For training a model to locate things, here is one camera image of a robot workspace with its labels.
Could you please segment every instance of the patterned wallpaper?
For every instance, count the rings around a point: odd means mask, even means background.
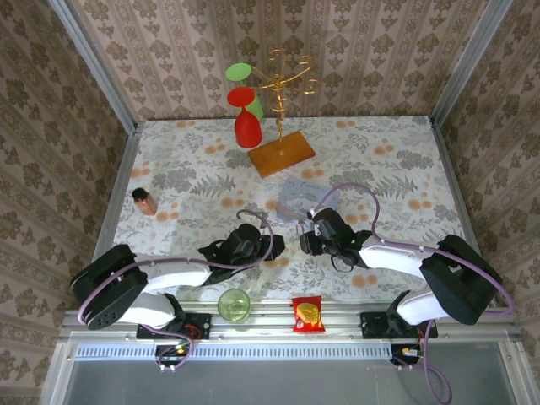
[[[428,115],[487,0],[73,0],[138,120],[233,116],[225,69],[312,55],[291,116]],[[252,78],[248,84],[259,84]],[[265,103],[264,94],[260,94]]]
[[[540,2],[514,0],[443,127],[483,254],[540,382]]]
[[[37,403],[125,142],[46,3],[0,1],[0,403]]]

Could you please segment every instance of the brown bottle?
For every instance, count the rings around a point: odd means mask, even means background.
[[[158,210],[158,204],[152,198],[149,192],[143,188],[136,188],[132,193],[135,205],[141,210],[144,215],[154,215]]]

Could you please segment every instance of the red snack bag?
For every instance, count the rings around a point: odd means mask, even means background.
[[[326,329],[321,320],[321,296],[293,298],[294,324],[293,332],[324,332]]]

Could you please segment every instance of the glass cup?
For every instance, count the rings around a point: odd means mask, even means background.
[[[250,297],[241,289],[229,289],[221,294],[218,312],[227,321],[242,323],[250,314]]]

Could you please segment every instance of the table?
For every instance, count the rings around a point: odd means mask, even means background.
[[[147,122],[132,168],[114,243],[136,253],[186,255],[226,238],[242,221],[237,210],[267,213],[287,249],[274,262],[208,287],[174,288],[177,298],[215,301],[227,289],[244,289],[253,301],[322,295],[332,300],[393,300],[421,289],[418,278],[385,269],[338,273],[329,256],[307,256],[297,230],[278,222],[275,206],[290,177],[336,186],[360,181],[381,201],[377,229],[403,240],[462,236],[462,224],[425,116],[289,118],[285,132],[300,130],[316,156],[262,179],[235,142],[234,120]],[[275,121],[262,120],[263,142],[277,137]],[[155,216],[142,215],[131,193],[147,189],[159,203]],[[355,230],[369,229],[375,204],[367,193],[341,193],[338,212]],[[256,221],[248,216],[245,222]]]

